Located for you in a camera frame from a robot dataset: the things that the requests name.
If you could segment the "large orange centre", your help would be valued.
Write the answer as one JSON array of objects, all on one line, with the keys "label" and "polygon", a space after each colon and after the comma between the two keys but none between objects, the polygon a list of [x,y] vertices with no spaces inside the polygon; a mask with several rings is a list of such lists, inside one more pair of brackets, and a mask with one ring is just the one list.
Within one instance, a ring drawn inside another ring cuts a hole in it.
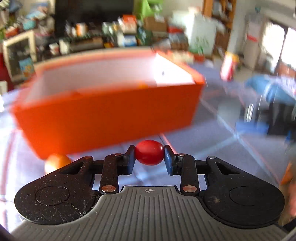
[{"label": "large orange centre", "polygon": [[66,155],[51,154],[45,160],[45,165],[44,165],[45,174],[54,172],[70,163],[72,163],[72,160],[68,158]]}]

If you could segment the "red tomato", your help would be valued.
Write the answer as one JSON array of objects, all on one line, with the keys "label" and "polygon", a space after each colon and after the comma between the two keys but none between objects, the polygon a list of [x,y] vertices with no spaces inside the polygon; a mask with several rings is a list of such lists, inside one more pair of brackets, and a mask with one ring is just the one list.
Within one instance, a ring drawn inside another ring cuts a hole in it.
[{"label": "red tomato", "polygon": [[164,147],[154,140],[144,140],[135,146],[135,158],[147,166],[155,166],[164,159]]}]

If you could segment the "orange cardboard box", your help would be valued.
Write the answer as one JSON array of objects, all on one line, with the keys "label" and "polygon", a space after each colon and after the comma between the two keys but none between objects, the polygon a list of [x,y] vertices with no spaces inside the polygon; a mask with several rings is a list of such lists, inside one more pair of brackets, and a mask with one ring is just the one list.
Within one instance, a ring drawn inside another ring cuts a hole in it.
[{"label": "orange cardboard box", "polygon": [[203,75],[150,48],[113,48],[39,63],[11,107],[38,157],[75,154],[191,124]]}]

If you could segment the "black flat screen television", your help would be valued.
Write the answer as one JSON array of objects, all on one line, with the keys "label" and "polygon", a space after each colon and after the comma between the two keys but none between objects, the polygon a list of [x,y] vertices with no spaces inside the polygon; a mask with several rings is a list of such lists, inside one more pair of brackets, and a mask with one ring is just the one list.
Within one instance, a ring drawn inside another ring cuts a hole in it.
[{"label": "black flat screen television", "polygon": [[134,1],[129,0],[59,0],[55,1],[55,36],[63,37],[66,23],[113,22],[122,15],[131,15]]}]

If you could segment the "red cylindrical can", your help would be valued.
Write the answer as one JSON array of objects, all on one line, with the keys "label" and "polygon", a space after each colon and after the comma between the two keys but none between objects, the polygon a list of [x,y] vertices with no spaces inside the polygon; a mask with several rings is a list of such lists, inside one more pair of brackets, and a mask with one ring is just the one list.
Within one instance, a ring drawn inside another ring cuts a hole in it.
[{"label": "red cylindrical can", "polygon": [[220,70],[220,78],[226,82],[232,81],[238,63],[238,55],[226,52]]}]

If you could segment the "wooden shelf unit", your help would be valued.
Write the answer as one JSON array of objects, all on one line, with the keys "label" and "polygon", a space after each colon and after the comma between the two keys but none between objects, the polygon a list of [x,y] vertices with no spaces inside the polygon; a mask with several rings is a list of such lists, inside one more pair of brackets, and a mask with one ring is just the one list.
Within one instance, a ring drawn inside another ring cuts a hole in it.
[{"label": "wooden shelf unit", "polygon": [[233,28],[236,4],[236,0],[203,1],[203,15],[217,20],[224,26],[224,31],[216,34],[214,47],[216,52],[218,48],[227,51]]}]

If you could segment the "plaid blue bed sheet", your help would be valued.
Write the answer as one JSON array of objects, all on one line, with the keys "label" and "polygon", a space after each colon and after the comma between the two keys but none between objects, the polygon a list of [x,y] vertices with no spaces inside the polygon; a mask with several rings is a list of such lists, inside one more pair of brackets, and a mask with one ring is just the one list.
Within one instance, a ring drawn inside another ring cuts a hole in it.
[{"label": "plaid blue bed sheet", "polygon": [[[179,131],[152,137],[169,144],[177,153],[196,159],[217,156],[273,185],[279,185],[289,163],[295,163],[295,144],[284,137],[244,133],[235,128],[242,104],[263,102],[256,92],[244,86],[251,72],[238,72],[233,82],[223,82],[217,66],[194,64],[204,75],[206,85],[192,124]],[[21,218],[14,205],[17,191],[44,175],[44,161],[35,156],[16,127],[9,110],[17,91],[4,95],[1,113],[1,225],[14,230]]]}]

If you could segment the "white glass door cabinet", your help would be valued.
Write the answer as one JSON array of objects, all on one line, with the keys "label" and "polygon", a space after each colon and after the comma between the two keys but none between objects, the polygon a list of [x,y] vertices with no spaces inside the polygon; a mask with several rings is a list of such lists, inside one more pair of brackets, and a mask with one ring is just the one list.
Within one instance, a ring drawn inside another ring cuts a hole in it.
[{"label": "white glass door cabinet", "polygon": [[19,62],[29,57],[34,63],[37,61],[34,31],[23,32],[4,40],[3,56],[11,81],[17,82],[23,79]]}]

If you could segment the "brown cardboard box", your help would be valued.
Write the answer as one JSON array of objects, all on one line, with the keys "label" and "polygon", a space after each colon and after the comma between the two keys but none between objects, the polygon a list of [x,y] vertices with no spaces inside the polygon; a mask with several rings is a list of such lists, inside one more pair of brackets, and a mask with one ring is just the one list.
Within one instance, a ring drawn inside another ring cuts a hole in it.
[{"label": "brown cardboard box", "polygon": [[148,16],[144,18],[144,28],[152,32],[166,32],[167,31],[166,19],[162,16],[156,18],[155,16]]}]

